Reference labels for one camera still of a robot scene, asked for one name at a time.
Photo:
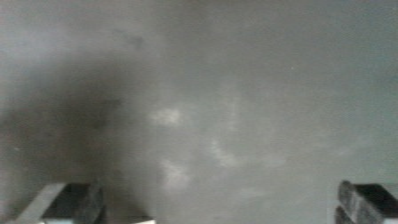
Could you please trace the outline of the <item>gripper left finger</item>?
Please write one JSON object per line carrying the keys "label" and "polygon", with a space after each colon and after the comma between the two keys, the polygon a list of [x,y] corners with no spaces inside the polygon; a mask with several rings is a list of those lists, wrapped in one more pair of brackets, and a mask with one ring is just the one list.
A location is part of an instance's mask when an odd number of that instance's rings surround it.
{"label": "gripper left finger", "polygon": [[48,184],[15,224],[107,224],[102,186],[95,183]]}

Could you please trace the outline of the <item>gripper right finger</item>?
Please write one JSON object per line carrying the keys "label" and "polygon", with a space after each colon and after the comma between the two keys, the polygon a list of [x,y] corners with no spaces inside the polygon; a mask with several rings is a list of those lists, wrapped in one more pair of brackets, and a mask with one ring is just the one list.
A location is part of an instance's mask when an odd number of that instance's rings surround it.
{"label": "gripper right finger", "polygon": [[398,183],[343,181],[338,201],[335,224],[398,224]]}

